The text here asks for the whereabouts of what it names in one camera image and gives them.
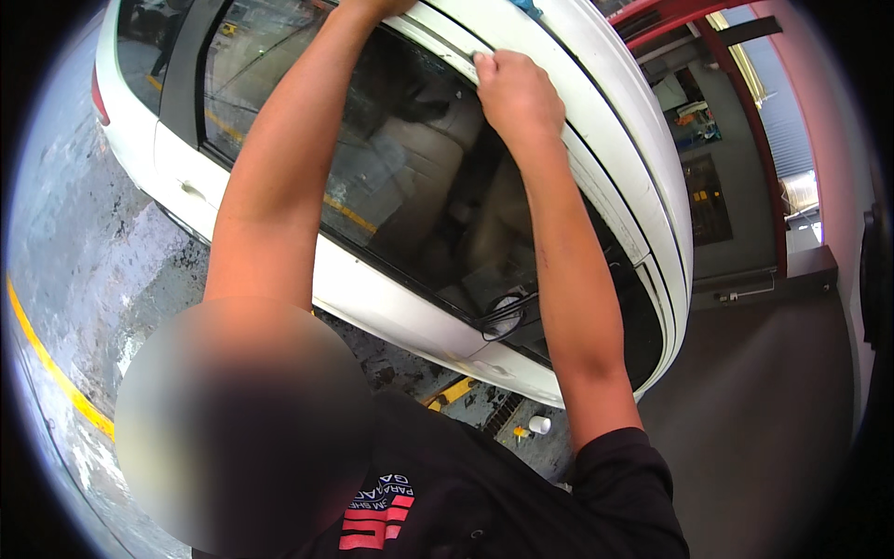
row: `black t-shirt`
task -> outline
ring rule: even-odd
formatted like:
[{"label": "black t-shirt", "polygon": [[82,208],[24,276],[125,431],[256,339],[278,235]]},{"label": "black t-shirt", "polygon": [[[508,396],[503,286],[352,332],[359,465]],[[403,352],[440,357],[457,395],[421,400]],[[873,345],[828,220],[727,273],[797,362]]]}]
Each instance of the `black t-shirt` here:
[{"label": "black t-shirt", "polygon": [[[572,493],[404,394],[375,401],[372,468],[344,516],[283,559],[688,557],[671,473],[623,428],[584,446]],[[196,559],[212,555],[193,550]]]}]

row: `white cup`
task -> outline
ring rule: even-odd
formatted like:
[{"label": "white cup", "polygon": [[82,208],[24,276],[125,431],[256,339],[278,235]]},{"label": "white cup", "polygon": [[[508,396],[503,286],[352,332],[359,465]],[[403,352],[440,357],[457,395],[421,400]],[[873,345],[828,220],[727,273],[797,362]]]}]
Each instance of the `white cup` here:
[{"label": "white cup", "polygon": [[527,428],[529,428],[532,433],[537,433],[538,435],[546,435],[550,432],[550,427],[552,427],[552,421],[550,421],[549,418],[539,415],[533,416],[527,423]]}]

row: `car window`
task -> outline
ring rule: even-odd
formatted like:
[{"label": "car window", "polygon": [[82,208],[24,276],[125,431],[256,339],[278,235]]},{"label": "car window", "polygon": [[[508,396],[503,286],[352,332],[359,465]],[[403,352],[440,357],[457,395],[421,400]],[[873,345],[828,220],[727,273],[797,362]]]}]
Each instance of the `car window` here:
[{"label": "car window", "polygon": [[158,114],[174,42],[193,0],[122,0],[118,67],[133,94]]},{"label": "car window", "polygon": [[[228,9],[204,77],[206,143],[221,159],[235,161],[257,112],[330,10],[319,0],[238,0]],[[473,325],[486,324],[508,294],[536,292],[521,176],[474,87],[384,26],[351,77],[324,202],[324,234]],[[603,246],[626,258],[589,209]],[[625,281],[632,274],[651,304],[626,262]],[[529,307],[505,341],[548,363],[536,305]]]}]

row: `man's right arm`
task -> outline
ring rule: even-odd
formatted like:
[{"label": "man's right arm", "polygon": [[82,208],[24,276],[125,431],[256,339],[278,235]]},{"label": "man's right arm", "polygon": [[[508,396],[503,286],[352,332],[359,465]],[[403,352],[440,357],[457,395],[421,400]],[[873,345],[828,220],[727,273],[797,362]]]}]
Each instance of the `man's right arm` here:
[{"label": "man's right arm", "polygon": [[575,453],[642,428],[624,365],[620,305],[561,141],[565,106],[525,55],[476,55],[478,95],[521,171],[534,227],[540,313]]}]

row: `pink wall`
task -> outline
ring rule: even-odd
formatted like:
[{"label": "pink wall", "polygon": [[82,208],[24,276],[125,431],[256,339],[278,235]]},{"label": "pink wall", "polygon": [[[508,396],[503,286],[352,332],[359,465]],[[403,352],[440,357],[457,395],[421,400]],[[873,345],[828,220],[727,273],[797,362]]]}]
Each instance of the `pink wall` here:
[{"label": "pink wall", "polygon": [[844,73],[810,21],[787,0],[766,0],[751,8],[757,17],[775,15],[783,29],[769,39],[804,117],[820,194],[822,240],[839,265],[839,293],[854,358],[856,429],[865,410],[874,358],[869,344],[863,342],[858,275],[863,212],[874,200],[873,148],[864,133],[862,115],[851,102]]}]

